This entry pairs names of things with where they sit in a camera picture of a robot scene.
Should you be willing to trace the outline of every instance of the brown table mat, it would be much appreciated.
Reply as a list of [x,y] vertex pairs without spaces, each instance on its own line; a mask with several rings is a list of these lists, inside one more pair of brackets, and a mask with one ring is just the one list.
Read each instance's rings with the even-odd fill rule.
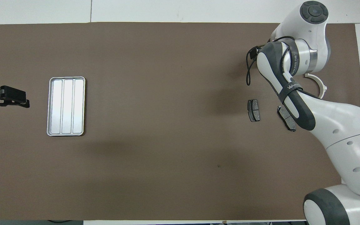
[[[286,130],[256,66],[245,84],[246,52],[276,26],[0,25],[0,86],[30,100],[0,107],[0,219],[304,219],[304,196],[340,177],[314,136]],[[327,36],[324,99],[360,106],[354,24]],[[85,134],[49,137],[49,79],[71,76],[87,79]]]

